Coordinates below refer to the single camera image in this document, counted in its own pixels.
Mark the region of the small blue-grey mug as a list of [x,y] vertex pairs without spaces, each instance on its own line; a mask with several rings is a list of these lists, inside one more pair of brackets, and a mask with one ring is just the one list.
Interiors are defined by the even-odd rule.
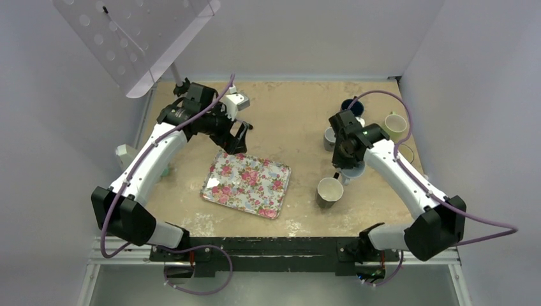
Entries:
[[323,134],[323,147],[327,152],[333,152],[336,144],[336,135],[331,127],[328,127]]

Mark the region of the light grey mug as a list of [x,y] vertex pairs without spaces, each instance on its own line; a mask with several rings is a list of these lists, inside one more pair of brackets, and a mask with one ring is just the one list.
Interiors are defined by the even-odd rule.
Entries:
[[338,169],[339,181],[347,186],[352,180],[358,179],[364,174],[365,171],[365,162],[360,162],[358,165],[350,169]]

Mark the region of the dark blue mug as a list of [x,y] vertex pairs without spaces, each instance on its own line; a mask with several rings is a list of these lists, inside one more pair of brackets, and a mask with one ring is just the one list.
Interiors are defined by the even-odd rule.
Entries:
[[364,105],[360,101],[353,103],[353,99],[346,99],[341,103],[340,111],[351,110],[354,116],[361,117],[365,111]]

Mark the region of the black glossy mug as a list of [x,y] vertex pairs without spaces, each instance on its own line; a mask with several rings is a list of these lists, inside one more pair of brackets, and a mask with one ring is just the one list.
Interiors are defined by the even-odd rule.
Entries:
[[322,209],[332,207],[344,194],[344,187],[339,180],[340,174],[322,178],[316,187],[316,204]]

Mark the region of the light green mug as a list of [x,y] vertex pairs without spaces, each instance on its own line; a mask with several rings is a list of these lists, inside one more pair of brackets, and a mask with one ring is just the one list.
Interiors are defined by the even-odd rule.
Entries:
[[390,112],[384,119],[382,128],[393,142],[398,142],[407,131],[408,123],[403,116]]

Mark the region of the cream white mug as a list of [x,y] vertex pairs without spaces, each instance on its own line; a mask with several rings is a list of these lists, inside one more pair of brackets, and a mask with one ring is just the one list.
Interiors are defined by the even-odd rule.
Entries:
[[416,154],[409,145],[405,143],[400,144],[398,151],[410,164],[413,164]]

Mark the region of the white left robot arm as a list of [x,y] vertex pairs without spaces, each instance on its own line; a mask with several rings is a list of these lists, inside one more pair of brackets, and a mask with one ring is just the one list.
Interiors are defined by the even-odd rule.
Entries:
[[222,92],[198,83],[185,82],[174,90],[177,99],[164,107],[152,133],[130,165],[108,187],[97,187],[91,195],[94,214],[101,230],[100,249],[112,235],[129,244],[155,245],[176,261],[190,252],[189,231],[159,221],[147,209],[147,199],[172,158],[199,133],[207,135],[228,154],[247,151],[250,124],[241,123],[236,134],[230,130],[237,114],[250,105],[249,98],[232,83]]

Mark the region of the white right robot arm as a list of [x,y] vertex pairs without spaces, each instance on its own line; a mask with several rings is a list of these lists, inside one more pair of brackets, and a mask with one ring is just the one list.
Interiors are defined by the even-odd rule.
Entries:
[[378,125],[363,126],[352,111],[329,118],[336,142],[332,164],[339,170],[369,166],[400,197],[413,218],[411,224],[375,224],[359,233],[356,255],[374,259],[382,251],[409,251],[427,261],[462,241],[466,204],[432,186],[395,148]]

